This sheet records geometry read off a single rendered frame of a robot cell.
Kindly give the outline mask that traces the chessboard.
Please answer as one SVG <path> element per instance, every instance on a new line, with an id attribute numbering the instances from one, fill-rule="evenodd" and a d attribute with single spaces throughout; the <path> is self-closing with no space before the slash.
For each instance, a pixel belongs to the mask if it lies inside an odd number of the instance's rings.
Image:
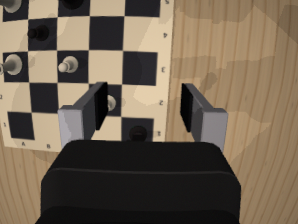
<path id="1" fill-rule="evenodd" d="M 91 140 L 131 140 L 142 126 L 145 141 L 164 142 L 174 0 L 84 0 L 74 10 L 59 0 L 22 0 L 9 13 L 0 6 L 0 63 L 17 54 L 20 73 L 0 75 L 4 146 L 61 152 L 58 110 L 73 105 L 96 82 L 108 81 L 116 100 Z M 44 41 L 28 38 L 44 25 Z M 76 71 L 58 66 L 73 56 Z"/>

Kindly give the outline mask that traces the white pawn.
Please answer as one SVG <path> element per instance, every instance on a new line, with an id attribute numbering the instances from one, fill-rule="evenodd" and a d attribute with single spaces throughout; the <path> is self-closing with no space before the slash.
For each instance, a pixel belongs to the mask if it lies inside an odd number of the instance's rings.
<path id="1" fill-rule="evenodd" d="M 78 68 L 78 60 L 73 56 L 66 57 L 62 63 L 59 64 L 58 69 L 60 72 L 69 72 L 72 73 Z"/>
<path id="2" fill-rule="evenodd" d="M 116 106 L 116 100 L 113 96 L 108 95 L 108 112 L 113 110 Z"/>

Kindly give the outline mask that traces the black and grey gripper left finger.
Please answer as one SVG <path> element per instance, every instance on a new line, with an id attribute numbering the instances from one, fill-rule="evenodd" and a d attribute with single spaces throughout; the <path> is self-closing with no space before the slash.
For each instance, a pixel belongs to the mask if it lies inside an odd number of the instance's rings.
<path id="1" fill-rule="evenodd" d="M 108 82 L 96 82 L 73 105 L 58 110 L 61 146 L 72 140 L 91 140 L 108 114 Z"/>

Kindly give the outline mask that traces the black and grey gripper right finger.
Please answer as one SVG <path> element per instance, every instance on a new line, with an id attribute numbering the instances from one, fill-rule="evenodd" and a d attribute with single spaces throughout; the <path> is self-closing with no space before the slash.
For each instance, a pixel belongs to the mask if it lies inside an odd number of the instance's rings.
<path id="1" fill-rule="evenodd" d="M 182 83 L 180 115 L 195 142 L 213 143 L 223 153 L 228 113 L 213 108 L 192 83 Z"/>

